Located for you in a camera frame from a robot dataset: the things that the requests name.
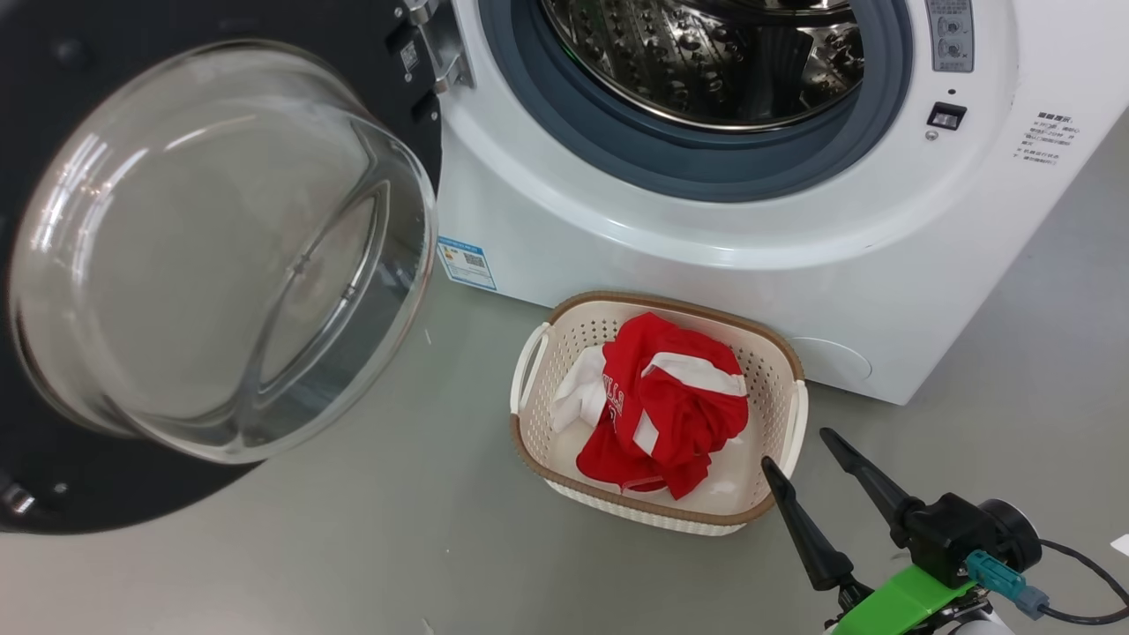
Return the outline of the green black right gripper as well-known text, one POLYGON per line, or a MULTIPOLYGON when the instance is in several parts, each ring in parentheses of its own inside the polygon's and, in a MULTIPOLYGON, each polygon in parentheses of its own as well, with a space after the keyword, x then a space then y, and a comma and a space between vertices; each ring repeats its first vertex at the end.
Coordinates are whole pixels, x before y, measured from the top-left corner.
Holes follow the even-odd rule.
MULTIPOLYGON (((819 430, 819 437, 847 475, 852 475, 889 525, 892 542, 907 549, 911 539, 907 529, 910 513, 924 508, 924 501, 909 495, 870 459, 863 456, 838 430, 819 430)), ((774 506, 784 517, 811 586, 816 591, 854 586, 852 563, 835 550, 797 499, 790 479, 774 459, 763 456, 762 475, 773 493, 774 506)), ((848 609, 835 624, 824 628, 824 635, 905 635, 919 624, 940 615, 942 610, 975 588, 968 581, 948 588, 918 566, 911 565, 876 588, 860 602, 848 609)))

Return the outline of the red and white jersey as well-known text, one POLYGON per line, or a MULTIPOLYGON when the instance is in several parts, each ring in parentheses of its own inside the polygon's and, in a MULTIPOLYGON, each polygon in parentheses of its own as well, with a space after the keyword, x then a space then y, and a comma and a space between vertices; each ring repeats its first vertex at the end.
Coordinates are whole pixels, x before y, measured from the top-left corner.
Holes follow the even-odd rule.
POLYGON ((550 417, 557 433, 575 421, 590 426, 576 459, 585 477, 681 499, 746 429, 749 388, 729 346, 648 312, 579 355, 550 417))

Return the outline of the washer door glass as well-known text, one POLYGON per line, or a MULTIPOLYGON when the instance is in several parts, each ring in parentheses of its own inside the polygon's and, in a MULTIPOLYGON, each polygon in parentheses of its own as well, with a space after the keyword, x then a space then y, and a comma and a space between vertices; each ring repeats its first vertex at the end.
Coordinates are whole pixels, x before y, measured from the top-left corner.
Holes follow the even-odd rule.
POLYGON ((0 534, 202 501, 415 318, 440 105, 408 0, 0 0, 0 534))

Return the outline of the white front-load washing machine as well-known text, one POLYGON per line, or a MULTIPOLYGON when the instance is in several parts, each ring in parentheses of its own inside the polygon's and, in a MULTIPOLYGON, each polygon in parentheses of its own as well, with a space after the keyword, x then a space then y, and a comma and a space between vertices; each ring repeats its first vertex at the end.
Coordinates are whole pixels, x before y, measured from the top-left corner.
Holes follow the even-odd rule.
POLYGON ((546 307, 641 292, 870 362, 846 390, 905 403, 1129 111, 1129 0, 972 0, 975 69, 935 72, 924 0, 895 124, 808 190, 710 205, 593 168, 513 95, 476 0, 408 0, 440 56, 440 236, 484 250, 497 293, 546 307), (968 108, 926 125, 937 101, 968 108))

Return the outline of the cream perforated laundry basket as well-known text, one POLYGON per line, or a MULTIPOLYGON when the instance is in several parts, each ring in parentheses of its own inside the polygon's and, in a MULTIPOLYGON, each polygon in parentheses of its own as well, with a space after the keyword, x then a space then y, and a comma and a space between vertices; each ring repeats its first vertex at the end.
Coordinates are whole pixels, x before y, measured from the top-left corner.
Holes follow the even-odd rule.
POLYGON ((786 477, 797 466, 808 419, 800 359, 786 339, 758 322, 660 296, 588 292, 561 302, 527 338, 511 375, 511 440, 520 459, 557 493, 585 506, 682 534, 725 537, 765 515, 774 501, 761 460, 786 477), (690 495, 620 490, 576 466, 592 426, 580 419, 555 429, 551 405, 585 350, 616 338, 629 318, 653 312, 729 346, 749 391, 745 430, 714 455, 710 473, 690 495))

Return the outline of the grey rubber door gasket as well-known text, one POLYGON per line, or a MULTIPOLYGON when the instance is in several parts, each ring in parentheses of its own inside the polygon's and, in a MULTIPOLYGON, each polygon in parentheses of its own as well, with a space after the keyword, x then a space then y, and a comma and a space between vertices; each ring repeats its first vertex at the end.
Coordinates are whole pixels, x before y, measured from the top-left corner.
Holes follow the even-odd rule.
POLYGON ((914 71, 907 0, 850 0, 863 33, 863 82, 807 122, 723 133, 673 124, 601 88, 560 47, 540 0, 476 0, 485 41, 513 95, 557 142, 646 191, 710 205, 795 194, 854 168, 895 124, 914 71))

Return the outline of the steel washing machine drum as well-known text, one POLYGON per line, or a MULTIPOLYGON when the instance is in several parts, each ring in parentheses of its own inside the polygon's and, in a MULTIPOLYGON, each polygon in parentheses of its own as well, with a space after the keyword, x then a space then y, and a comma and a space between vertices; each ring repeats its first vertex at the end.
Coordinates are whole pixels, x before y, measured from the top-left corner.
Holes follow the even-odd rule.
POLYGON ((619 101, 701 131, 821 116, 864 77, 850 0, 540 0, 574 64, 619 101))

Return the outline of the round white filter cover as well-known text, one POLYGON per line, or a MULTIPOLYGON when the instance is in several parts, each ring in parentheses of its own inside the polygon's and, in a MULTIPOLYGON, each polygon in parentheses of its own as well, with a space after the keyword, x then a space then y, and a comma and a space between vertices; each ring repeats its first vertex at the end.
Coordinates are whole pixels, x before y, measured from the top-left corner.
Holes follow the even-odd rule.
POLYGON ((870 379, 870 362, 842 343, 812 337, 793 337, 788 342, 798 354, 805 376, 819 385, 852 391, 870 379))

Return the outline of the blue white energy label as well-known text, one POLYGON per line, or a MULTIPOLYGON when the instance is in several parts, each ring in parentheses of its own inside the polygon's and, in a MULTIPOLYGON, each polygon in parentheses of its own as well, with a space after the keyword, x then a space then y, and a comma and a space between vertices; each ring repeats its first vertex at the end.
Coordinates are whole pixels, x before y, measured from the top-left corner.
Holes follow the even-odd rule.
POLYGON ((444 236, 437 240, 437 247, 446 275, 452 281, 490 292, 497 290, 483 249, 444 236))

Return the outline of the grey instruction label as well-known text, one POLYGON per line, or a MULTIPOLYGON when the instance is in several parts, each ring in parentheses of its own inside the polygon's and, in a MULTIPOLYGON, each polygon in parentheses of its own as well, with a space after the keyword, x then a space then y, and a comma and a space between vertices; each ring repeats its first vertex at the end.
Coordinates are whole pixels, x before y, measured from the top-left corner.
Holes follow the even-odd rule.
POLYGON ((972 0, 924 0, 935 72, 975 71, 975 15, 972 0))

